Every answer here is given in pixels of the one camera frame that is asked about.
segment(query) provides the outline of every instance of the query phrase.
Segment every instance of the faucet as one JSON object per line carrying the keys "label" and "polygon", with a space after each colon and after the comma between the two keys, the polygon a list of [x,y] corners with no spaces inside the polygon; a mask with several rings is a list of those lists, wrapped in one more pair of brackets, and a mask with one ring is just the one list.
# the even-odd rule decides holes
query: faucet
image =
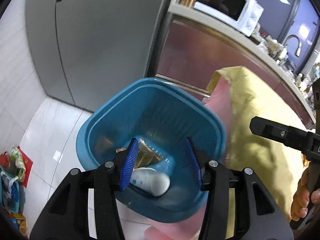
{"label": "faucet", "polygon": [[301,43],[300,38],[299,38],[297,35],[295,35],[295,34],[289,35],[289,36],[284,40],[284,42],[283,42],[282,45],[285,47],[285,46],[288,44],[288,42],[289,42],[289,40],[290,40],[291,38],[296,38],[296,39],[298,40],[298,42],[299,42],[298,48],[297,48],[296,53],[295,53],[295,55],[296,55],[297,57],[299,57],[299,56],[300,56],[300,52],[301,52],[302,43]]}

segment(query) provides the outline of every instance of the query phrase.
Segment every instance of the microwave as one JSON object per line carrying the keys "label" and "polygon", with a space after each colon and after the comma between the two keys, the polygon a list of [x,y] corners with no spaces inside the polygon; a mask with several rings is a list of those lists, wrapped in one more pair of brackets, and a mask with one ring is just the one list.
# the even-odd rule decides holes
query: microwave
{"label": "microwave", "polygon": [[263,12],[256,0],[197,0],[194,9],[225,22],[248,37]]}

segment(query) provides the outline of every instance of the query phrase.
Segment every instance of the white countertop edge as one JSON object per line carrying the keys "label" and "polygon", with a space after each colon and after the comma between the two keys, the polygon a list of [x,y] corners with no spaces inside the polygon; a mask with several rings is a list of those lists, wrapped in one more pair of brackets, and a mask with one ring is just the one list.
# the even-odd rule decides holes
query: white countertop edge
{"label": "white countertop edge", "polygon": [[260,58],[264,63],[266,63],[276,74],[288,85],[291,89],[292,93],[296,95],[296,98],[300,101],[300,103],[304,106],[307,110],[308,114],[310,115],[311,119],[314,123],[316,123],[316,119],[313,116],[312,110],[309,107],[306,100],[303,98],[302,94],[300,93],[299,89],[295,86],[295,84],[291,81],[291,79],[287,76],[282,68],[280,68],[276,62],[265,52],[258,48],[256,44],[250,41],[246,36],[241,34],[240,32],[236,31],[235,29],[231,28],[230,26],[224,24],[223,22],[210,17],[204,13],[201,13],[197,10],[191,9],[189,7],[180,5],[175,3],[176,0],[171,0],[171,4],[169,6],[168,12],[179,15],[195,22],[199,22],[203,25],[206,25],[224,35],[228,36],[229,38],[233,39],[234,41],[238,42],[249,51],[251,51],[254,55]]}

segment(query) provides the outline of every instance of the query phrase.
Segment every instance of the white tile floor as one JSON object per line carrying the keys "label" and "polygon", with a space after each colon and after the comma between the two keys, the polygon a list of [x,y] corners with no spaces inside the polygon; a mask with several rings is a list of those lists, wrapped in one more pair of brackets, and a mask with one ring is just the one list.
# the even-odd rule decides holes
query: white tile floor
{"label": "white tile floor", "polygon": [[[20,143],[34,162],[23,214],[31,231],[42,208],[72,168],[82,168],[76,155],[76,136],[91,113],[47,97],[32,118]],[[126,240],[144,239],[150,220],[117,202]],[[89,191],[90,236],[96,238],[93,191]]]}

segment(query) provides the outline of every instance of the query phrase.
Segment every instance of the trash bin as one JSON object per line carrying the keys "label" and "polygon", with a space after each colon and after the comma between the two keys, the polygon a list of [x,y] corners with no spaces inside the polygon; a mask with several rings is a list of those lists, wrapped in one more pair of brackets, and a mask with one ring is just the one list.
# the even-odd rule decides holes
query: trash bin
{"label": "trash bin", "polygon": [[[172,157],[175,167],[164,195],[154,197],[130,184],[115,196],[147,218],[175,223],[195,214],[208,195],[192,180],[184,151],[188,136],[197,148],[221,161],[226,133],[220,119],[183,90],[157,78],[145,78],[119,92],[82,125],[76,151],[85,170],[112,160],[115,150],[127,147],[132,137],[143,139],[161,156]],[[95,146],[101,137],[109,147],[98,153]]]}

